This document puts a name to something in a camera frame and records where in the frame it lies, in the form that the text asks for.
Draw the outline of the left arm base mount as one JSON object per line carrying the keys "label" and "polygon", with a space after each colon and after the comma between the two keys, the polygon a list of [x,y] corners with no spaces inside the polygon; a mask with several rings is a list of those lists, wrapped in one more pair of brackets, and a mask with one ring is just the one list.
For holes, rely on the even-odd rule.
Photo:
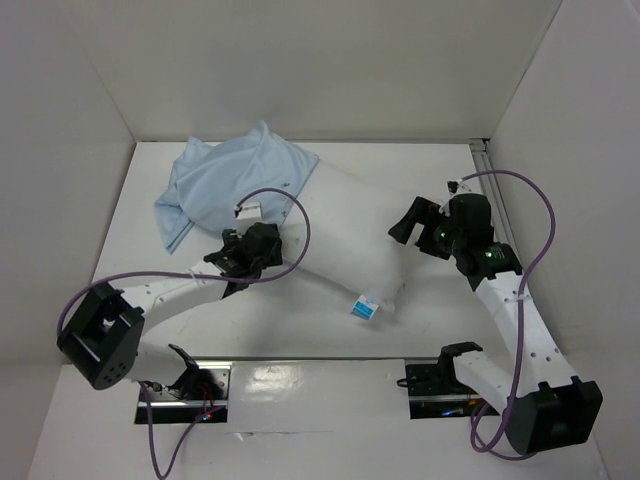
{"label": "left arm base mount", "polygon": [[146,389],[140,389],[134,423],[148,423],[146,399],[150,401],[154,425],[188,425],[195,419],[202,424],[226,423],[232,363],[204,359],[196,362],[198,377],[185,392],[146,382]]}

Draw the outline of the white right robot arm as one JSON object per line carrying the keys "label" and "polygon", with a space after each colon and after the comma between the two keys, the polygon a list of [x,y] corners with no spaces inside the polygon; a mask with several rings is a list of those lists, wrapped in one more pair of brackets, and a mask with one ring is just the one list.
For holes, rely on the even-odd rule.
{"label": "white right robot arm", "polygon": [[455,261],[514,362],[506,372],[477,343],[451,344],[442,348],[433,374],[408,376],[401,385],[475,392],[501,416],[498,431],[521,456],[585,443],[602,392],[596,382],[581,380],[560,352],[514,250],[494,237],[489,200],[470,193],[439,205],[417,197],[388,234],[424,254]]}

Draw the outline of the white pillow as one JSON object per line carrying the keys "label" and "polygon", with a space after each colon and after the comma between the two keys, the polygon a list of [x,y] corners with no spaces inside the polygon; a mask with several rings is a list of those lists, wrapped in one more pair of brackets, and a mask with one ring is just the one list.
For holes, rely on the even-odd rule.
{"label": "white pillow", "polygon": [[388,230],[410,206],[408,193],[318,161],[298,196],[262,188],[244,198],[278,224],[286,260],[394,312],[404,253]]}

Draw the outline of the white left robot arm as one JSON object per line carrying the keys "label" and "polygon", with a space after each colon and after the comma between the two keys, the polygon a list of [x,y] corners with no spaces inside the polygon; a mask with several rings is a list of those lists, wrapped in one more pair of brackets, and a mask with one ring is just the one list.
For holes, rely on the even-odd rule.
{"label": "white left robot arm", "polygon": [[88,289],[57,346],[96,390],[122,380],[161,385],[176,399],[196,390],[200,369],[181,347],[144,341],[152,328],[202,304],[223,300],[282,265],[282,241],[274,224],[256,223],[243,233],[226,230],[223,247],[188,272],[117,289],[100,282]]}

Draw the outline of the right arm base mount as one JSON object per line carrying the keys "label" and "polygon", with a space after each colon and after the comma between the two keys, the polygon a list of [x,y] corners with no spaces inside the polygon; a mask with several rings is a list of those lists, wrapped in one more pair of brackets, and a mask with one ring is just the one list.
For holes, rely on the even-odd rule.
{"label": "right arm base mount", "polygon": [[433,358],[406,360],[396,385],[407,393],[412,420],[469,417],[482,404],[469,387],[445,380]]}

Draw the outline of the blue white pillow label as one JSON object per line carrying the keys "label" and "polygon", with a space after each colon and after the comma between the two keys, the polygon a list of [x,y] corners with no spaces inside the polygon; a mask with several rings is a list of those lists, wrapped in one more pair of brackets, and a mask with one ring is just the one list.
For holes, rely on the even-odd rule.
{"label": "blue white pillow label", "polygon": [[351,314],[360,319],[369,321],[374,317],[378,308],[379,305],[377,303],[370,301],[365,296],[359,296],[351,309]]}

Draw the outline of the aluminium frame rail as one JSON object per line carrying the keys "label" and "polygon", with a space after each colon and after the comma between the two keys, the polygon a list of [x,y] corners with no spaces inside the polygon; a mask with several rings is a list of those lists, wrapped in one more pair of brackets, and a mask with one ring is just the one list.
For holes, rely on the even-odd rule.
{"label": "aluminium frame rail", "polygon": [[[469,184],[474,182],[478,182],[482,193],[491,205],[491,218],[497,242],[509,245],[519,259],[497,176],[487,174],[468,180]],[[528,284],[525,284],[522,296],[518,296],[520,280],[521,278],[513,272],[503,273],[493,281],[482,280],[475,293],[496,322],[512,358],[515,358],[517,348],[518,304],[522,303],[525,314],[526,363],[548,366],[556,353],[556,347]]]}

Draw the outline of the light blue pillowcase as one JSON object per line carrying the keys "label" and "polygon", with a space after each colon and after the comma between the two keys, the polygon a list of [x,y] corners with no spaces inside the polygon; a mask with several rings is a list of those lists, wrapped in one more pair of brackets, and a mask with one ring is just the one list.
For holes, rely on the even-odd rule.
{"label": "light blue pillowcase", "polygon": [[194,226],[213,234],[234,227],[235,206],[259,189],[298,196],[318,161],[315,153],[271,132],[263,121],[215,146],[189,138],[154,203],[165,250],[174,253]]}

